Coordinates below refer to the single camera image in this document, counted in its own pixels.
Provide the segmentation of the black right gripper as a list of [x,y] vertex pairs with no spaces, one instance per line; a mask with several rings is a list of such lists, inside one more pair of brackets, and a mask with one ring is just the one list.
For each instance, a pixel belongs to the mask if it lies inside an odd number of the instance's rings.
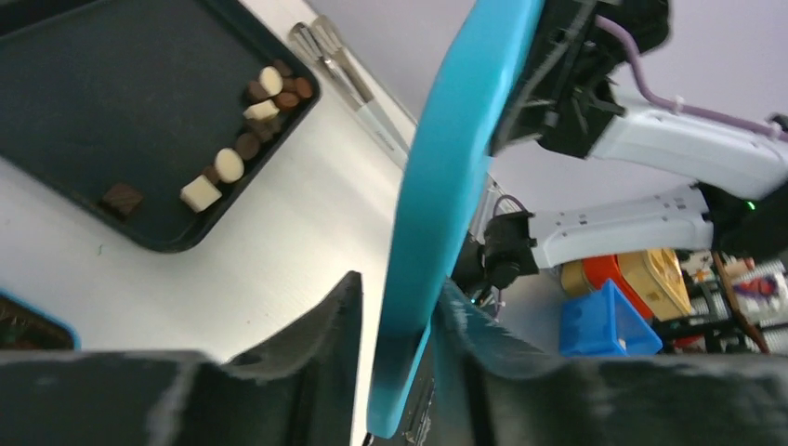
[[625,113],[611,92],[610,73],[626,60],[624,48],[595,20],[612,20],[637,49],[667,38],[666,1],[547,1],[531,49],[492,136],[492,154],[526,140],[584,158],[611,121]]

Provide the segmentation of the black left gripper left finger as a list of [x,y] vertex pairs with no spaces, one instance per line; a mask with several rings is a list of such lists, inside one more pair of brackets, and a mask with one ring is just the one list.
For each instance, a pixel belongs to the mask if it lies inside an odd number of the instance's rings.
[[347,445],[362,282],[227,363],[197,351],[8,352],[5,445]]

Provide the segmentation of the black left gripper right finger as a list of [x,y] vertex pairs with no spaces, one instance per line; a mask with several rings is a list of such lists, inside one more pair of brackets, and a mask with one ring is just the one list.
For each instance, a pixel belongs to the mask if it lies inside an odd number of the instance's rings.
[[568,358],[474,308],[453,283],[432,319],[444,445],[783,445],[787,360]]

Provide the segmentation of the teal tin lid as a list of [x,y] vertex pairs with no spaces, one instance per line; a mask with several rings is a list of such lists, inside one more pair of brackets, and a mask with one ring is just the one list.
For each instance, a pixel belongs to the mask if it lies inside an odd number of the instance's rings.
[[374,354],[367,429],[393,437],[527,58],[540,1],[478,1],[447,50],[403,172]]

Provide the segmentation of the steel tongs with white handle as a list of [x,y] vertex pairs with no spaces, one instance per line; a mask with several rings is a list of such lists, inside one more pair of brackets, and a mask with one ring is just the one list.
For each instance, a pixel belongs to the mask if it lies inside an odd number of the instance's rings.
[[289,31],[288,40],[298,56],[327,76],[383,153],[397,167],[404,168],[410,144],[352,64],[333,22],[325,15],[318,16],[310,24],[300,21]]

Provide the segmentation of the teal chocolate tin box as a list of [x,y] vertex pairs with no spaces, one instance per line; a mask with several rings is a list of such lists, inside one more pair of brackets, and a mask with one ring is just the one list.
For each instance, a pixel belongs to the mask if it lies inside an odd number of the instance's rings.
[[1,291],[2,350],[76,350],[81,339],[67,323]]

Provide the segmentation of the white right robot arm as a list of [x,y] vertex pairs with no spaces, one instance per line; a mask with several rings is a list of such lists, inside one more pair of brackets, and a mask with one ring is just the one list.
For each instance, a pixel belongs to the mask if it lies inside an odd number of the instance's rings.
[[[674,1],[668,42],[644,56],[649,88],[663,97],[750,121],[787,111],[784,1]],[[646,166],[583,161],[534,142],[495,157],[490,178],[532,212],[631,200],[687,183]]]

